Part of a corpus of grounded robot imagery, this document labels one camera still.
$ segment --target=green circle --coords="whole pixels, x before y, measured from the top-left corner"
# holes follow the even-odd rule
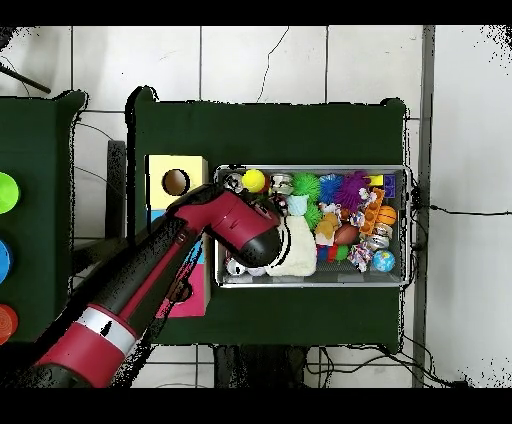
[[[0,214],[9,212],[20,198],[18,184],[10,175],[0,172]]]

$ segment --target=dark green table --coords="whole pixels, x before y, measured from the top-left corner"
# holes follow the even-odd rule
[[[201,155],[222,164],[402,164],[405,105],[158,102],[136,90],[135,227],[146,222],[144,157]],[[173,318],[162,344],[383,343],[398,348],[398,288],[218,289],[205,317]]]
[[[19,317],[13,342],[32,342],[59,315],[67,298],[70,131],[85,93],[55,100],[0,97],[0,171],[21,189],[19,204],[0,215],[0,238],[13,251],[11,274],[0,284],[0,303]]]

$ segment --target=orange circle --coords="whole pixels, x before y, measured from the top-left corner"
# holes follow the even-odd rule
[[[7,305],[0,304],[0,345],[5,343],[18,328],[18,316]]]
[[[377,216],[377,222],[383,224],[393,225],[396,221],[396,212],[391,206],[381,206],[379,215]]]

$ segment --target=toy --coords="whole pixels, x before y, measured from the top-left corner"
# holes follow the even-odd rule
[[[395,257],[389,250],[379,250],[375,252],[372,264],[377,271],[389,272],[395,266]]]
[[[12,266],[12,253],[9,246],[0,240],[0,284],[6,279]]]
[[[288,216],[288,203],[286,201],[286,197],[282,194],[273,193],[269,200],[274,204],[274,207],[277,209],[277,212],[281,216]]]
[[[224,188],[234,191],[237,194],[241,193],[242,190],[244,189],[244,186],[242,184],[242,176],[240,174],[237,174],[236,172],[226,175],[224,177],[223,184]]]
[[[332,213],[336,213],[336,205],[334,203],[330,203],[330,204],[327,204],[327,203],[319,203],[318,204],[318,207],[320,208],[320,210],[326,214],[328,212],[332,212]]]
[[[261,277],[262,275],[265,275],[265,267],[259,267],[259,268],[247,268],[247,272],[251,274],[253,277]]]
[[[18,328],[18,315],[10,306],[0,304],[0,345],[4,344]]]
[[[329,249],[326,246],[316,246],[316,259],[318,261],[326,261]]]
[[[393,225],[396,221],[396,212],[391,206],[382,206],[377,214],[377,222]]]
[[[334,194],[339,190],[343,183],[341,175],[323,175],[319,178],[320,196],[318,200],[322,203],[330,204],[334,201]]]
[[[373,234],[386,236],[387,238],[391,239],[393,237],[393,228],[387,224],[383,224],[382,222],[377,222],[373,226]]]
[[[334,243],[337,245],[352,244],[359,235],[359,228],[344,223],[334,233]]]
[[[345,176],[343,184],[334,195],[334,203],[339,203],[342,209],[356,212],[361,204],[359,190],[368,187],[367,177],[363,171],[356,171]]]
[[[364,240],[368,247],[372,250],[387,249],[389,247],[389,239],[386,236],[372,234]]]
[[[0,172],[0,214],[9,212],[20,198],[18,184],[10,175]]]
[[[379,210],[381,208],[382,200],[384,200],[384,190],[380,188],[373,188],[373,192],[377,194],[377,200],[368,205],[364,211],[364,224],[359,229],[362,234],[370,235],[373,231],[373,226],[377,220]]]
[[[349,248],[348,246],[338,246],[338,250],[336,252],[336,260],[338,262],[344,261],[347,259]]]
[[[368,178],[370,179],[368,183],[370,187],[384,185],[384,175],[368,175]]]
[[[292,194],[292,176],[288,174],[272,174],[270,176],[270,191],[272,193],[284,194],[286,196]]]
[[[316,205],[311,203],[308,205],[304,218],[306,219],[310,230],[313,230],[318,225],[322,216],[322,212],[316,207]]]
[[[320,220],[318,225],[315,228],[315,234],[322,234],[325,237],[325,240],[327,240],[326,244],[325,242],[319,243],[317,241],[317,244],[326,244],[327,246],[332,246],[332,243],[334,243],[334,232],[338,229],[338,218],[333,213],[329,212],[324,215],[324,217]]]
[[[396,188],[396,179],[393,174],[384,175],[384,197],[394,198]]]
[[[288,212],[293,216],[302,216],[308,209],[309,194],[303,196],[288,196]]]
[[[354,227],[361,228],[364,225],[364,213],[356,212],[350,214],[348,222],[350,222],[350,225],[353,225]]]
[[[270,188],[270,178],[259,169],[249,169],[242,177],[242,184],[249,193],[264,193]]]
[[[373,252],[366,245],[366,243],[359,243],[352,246],[347,259],[354,265],[360,272],[365,272],[368,269],[368,262],[373,258]]]
[[[334,233],[329,238],[325,237],[323,232],[315,234],[315,243],[319,246],[332,246],[334,244]]]
[[[314,203],[320,196],[320,180],[309,172],[299,172],[293,176],[293,193],[297,196],[309,194],[309,202]]]

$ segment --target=white towel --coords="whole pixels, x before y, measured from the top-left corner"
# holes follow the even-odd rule
[[[272,277],[308,277],[316,271],[315,238],[303,216],[281,218],[278,227],[282,249],[277,259],[265,267]]]

